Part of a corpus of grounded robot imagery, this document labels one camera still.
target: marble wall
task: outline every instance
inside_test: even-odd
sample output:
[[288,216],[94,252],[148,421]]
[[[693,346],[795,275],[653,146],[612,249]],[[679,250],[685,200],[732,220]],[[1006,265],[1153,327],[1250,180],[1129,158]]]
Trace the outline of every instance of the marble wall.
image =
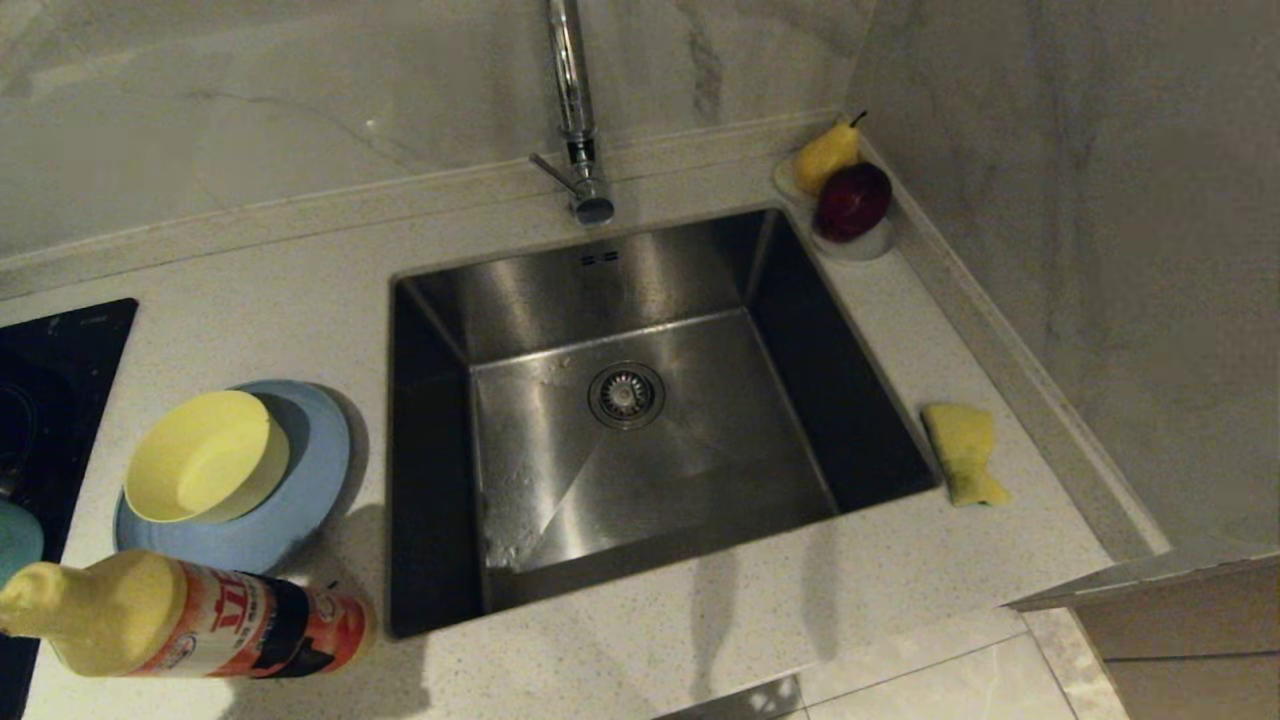
[[1275,551],[1280,5],[881,3],[868,135],[1178,550]]
[[[584,0],[611,143],[836,108],[876,0]],[[0,256],[558,152],[541,0],[0,0]]]

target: white countertop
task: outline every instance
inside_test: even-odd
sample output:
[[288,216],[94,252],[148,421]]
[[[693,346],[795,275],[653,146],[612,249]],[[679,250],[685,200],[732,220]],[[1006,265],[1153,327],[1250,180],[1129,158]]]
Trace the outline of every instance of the white countertop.
[[[618,181],[618,217],[599,234],[781,202],[769,183],[777,160],[760,155]],[[215,388],[293,378],[349,400],[364,420],[356,434],[367,461],[364,483],[339,501],[288,575],[337,579],[381,603],[393,277],[588,237],[556,192],[475,206],[485,182],[474,181],[472,206],[460,200],[458,209],[0,302],[0,325],[124,296],[141,304],[64,562],[83,566],[111,552],[129,455],[168,409]],[[300,222],[303,211],[300,204]],[[995,413],[991,469],[1012,505],[954,509],[940,488],[425,637],[385,639],[332,678],[84,679],[64,670],[46,643],[27,717],[648,719],[1111,565],[902,256],[822,266],[918,432],[925,402]]]

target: sink drain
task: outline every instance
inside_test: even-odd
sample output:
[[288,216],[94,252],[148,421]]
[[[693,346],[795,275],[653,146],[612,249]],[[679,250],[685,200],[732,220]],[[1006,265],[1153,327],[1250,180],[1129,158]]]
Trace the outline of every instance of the sink drain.
[[588,404],[600,423],[620,430],[634,430],[658,416],[664,397],[662,378],[653,368],[618,363],[595,375]]

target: pear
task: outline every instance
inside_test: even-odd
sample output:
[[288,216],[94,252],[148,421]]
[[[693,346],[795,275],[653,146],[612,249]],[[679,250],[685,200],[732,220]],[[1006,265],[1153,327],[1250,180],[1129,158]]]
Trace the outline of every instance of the pear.
[[817,196],[836,170],[858,164],[858,141],[861,137],[858,120],[865,117],[867,111],[864,110],[851,123],[836,120],[831,129],[796,152],[791,164],[796,187],[808,195]]

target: chrome faucet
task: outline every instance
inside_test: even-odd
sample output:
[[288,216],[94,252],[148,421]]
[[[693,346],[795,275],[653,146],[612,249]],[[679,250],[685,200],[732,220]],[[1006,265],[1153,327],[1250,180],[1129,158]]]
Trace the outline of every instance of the chrome faucet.
[[568,147],[572,177],[557,170],[536,152],[529,156],[529,161],[568,190],[570,211],[579,224],[603,225],[613,219],[613,200],[609,199],[609,183],[604,181],[595,159],[595,118],[591,115],[591,88],[586,82],[577,0],[547,0],[547,22],[559,91],[559,131]]

